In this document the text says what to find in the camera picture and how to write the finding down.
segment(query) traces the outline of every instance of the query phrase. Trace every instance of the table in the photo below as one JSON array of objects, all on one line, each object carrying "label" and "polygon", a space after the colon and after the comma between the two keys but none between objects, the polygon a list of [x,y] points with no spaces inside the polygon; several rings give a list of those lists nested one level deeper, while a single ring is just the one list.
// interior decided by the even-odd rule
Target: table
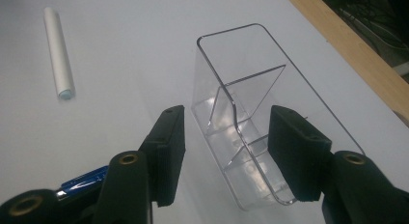
[{"label": "table", "polygon": [[[60,13],[76,97],[57,100],[42,9]],[[183,104],[177,198],[155,223],[324,223],[319,203],[235,206],[190,112],[196,39],[263,24],[392,181],[409,190],[408,128],[289,0],[0,0],[0,201],[136,150]]]}]

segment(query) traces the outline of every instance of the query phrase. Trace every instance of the acrylic pen holder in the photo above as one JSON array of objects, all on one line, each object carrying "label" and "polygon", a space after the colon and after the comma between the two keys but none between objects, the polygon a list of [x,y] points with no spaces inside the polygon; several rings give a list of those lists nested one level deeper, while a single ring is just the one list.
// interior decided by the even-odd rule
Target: acrylic pen holder
[{"label": "acrylic pen holder", "polygon": [[267,151],[272,105],[295,110],[333,141],[360,147],[270,33],[259,24],[197,41],[192,112],[236,203],[251,210],[294,199]]}]

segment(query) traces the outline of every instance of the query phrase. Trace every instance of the blue object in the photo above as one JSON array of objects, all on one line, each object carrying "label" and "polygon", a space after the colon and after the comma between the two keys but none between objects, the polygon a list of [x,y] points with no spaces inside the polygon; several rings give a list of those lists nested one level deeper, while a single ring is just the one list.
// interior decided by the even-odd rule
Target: blue object
[{"label": "blue object", "polygon": [[61,200],[78,192],[99,186],[103,183],[107,172],[108,166],[103,166],[78,178],[64,182],[56,192],[57,197]]}]

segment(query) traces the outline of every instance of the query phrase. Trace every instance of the clear plastic container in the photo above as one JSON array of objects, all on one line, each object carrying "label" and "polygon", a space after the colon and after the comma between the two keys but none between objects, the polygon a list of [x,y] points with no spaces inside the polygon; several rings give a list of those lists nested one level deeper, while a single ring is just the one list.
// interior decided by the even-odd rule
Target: clear plastic container
[{"label": "clear plastic container", "polygon": [[333,152],[362,152],[263,26],[202,36],[197,45],[192,112],[242,209],[296,201],[267,151],[272,105],[305,117],[333,141]]}]

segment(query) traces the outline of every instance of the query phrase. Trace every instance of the wooden edge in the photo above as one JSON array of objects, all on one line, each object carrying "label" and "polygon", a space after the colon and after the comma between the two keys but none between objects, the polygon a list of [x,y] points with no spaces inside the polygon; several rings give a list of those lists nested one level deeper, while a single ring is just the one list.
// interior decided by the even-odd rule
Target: wooden edge
[{"label": "wooden edge", "polygon": [[409,84],[322,0],[289,1],[392,110],[409,119]]}]

